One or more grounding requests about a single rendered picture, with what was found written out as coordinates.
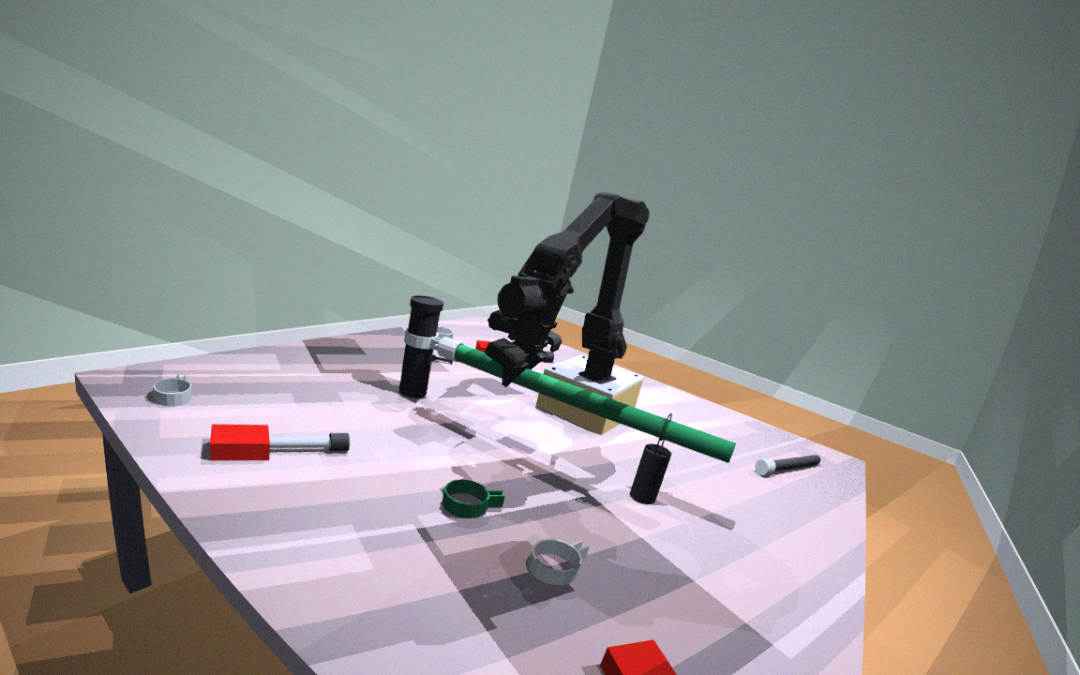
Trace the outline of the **dark green ring clamp with tab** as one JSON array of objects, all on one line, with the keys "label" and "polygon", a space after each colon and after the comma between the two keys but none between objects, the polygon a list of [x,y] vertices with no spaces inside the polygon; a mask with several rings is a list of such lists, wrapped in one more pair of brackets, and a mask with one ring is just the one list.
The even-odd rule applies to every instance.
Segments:
[{"label": "dark green ring clamp with tab", "polygon": [[[475,504],[458,502],[449,496],[451,494],[468,494],[477,497],[483,502]],[[488,507],[503,507],[505,496],[502,494],[502,491],[488,490],[474,480],[451,480],[444,487],[442,507],[456,517],[480,518],[486,513]]]}]

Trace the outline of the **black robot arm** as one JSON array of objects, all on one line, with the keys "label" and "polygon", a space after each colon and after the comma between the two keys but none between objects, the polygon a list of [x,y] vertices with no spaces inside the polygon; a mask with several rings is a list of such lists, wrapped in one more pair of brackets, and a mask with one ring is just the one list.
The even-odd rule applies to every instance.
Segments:
[{"label": "black robot arm", "polygon": [[[570,276],[582,264],[582,253],[594,237],[607,228],[611,242],[606,255],[597,305],[586,313],[582,347],[589,349],[586,372],[578,375],[599,384],[616,381],[611,376],[615,359],[624,357],[624,321],[619,312],[627,275],[631,251],[642,237],[649,210],[634,198],[600,192],[594,202],[561,233],[537,244],[517,275],[498,293],[499,310],[487,319],[492,330],[515,340],[521,318],[556,320],[565,296],[573,293]],[[534,272],[536,270],[536,272]]]}]

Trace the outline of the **green cylinder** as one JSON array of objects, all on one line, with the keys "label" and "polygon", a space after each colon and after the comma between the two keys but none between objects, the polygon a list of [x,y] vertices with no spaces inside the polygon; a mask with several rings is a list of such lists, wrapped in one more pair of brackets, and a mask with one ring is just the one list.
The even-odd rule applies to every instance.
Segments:
[{"label": "green cylinder", "polygon": [[[503,365],[494,362],[491,357],[485,355],[476,349],[469,349],[465,345],[459,345],[455,351],[456,362],[469,365],[476,370],[491,373],[498,379],[503,378]],[[514,384],[534,390],[534,392],[546,395],[549,399],[559,400],[579,409],[592,411],[599,417],[615,420],[616,423],[635,428],[648,435],[659,438],[666,418],[659,417],[653,411],[642,411],[634,409],[627,403],[605,397],[589,392],[586,389],[575,387],[573,384],[562,382],[557,379],[544,375],[544,373],[534,372],[526,368],[513,380]],[[729,464],[735,449],[735,442],[726,441],[711,433],[703,432],[699,428],[683,426],[679,422],[667,420],[663,432],[663,440],[674,442],[687,449],[701,453],[702,456],[719,458]]]}]

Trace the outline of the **black cylinder with wire loop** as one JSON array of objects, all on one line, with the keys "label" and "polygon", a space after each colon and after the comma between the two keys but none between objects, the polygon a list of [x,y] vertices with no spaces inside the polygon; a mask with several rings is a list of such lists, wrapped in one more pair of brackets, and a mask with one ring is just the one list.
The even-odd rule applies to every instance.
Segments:
[{"label": "black cylinder with wire loop", "polygon": [[[669,414],[669,417],[672,417],[672,413]],[[663,432],[669,420],[671,420],[671,418],[666,418],[663,431],[661,431],[659,441],[657,441],[657,444],[659,444],[660,441],[663,441],[661,447],[654,443],[648,443],[642,453],[642,461],[637,467],[633,488],[631,488],[630,491],[631,499],[635,500],[636,503],[654,503],[657,492],[659,492],[659,488],[663,486],[666,467],[669,465],[669,459],[671,458],[671,450],[663,447],[665,441],[663,440]]]}]

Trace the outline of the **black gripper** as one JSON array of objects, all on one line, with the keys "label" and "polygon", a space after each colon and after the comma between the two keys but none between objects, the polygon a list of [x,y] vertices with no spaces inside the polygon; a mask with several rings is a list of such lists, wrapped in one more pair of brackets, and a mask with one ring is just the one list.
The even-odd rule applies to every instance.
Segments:
[{"label": "black gripper", "polygon": [[535,316],[521,318],[521,324],[516,332],[515,341],[511,342],[507,338],[489,342],[486,346],[485,355],[491,357],[494,362],[502,365],[502,384],[510,384],[521,372],[534,370],[535,365],[543,362],[548,357],[543,352],[548,343],[551,343],[551,351],[559,350],[562,343],[561,335],[551,329],[556,328],[556,320],[546,320]]}]

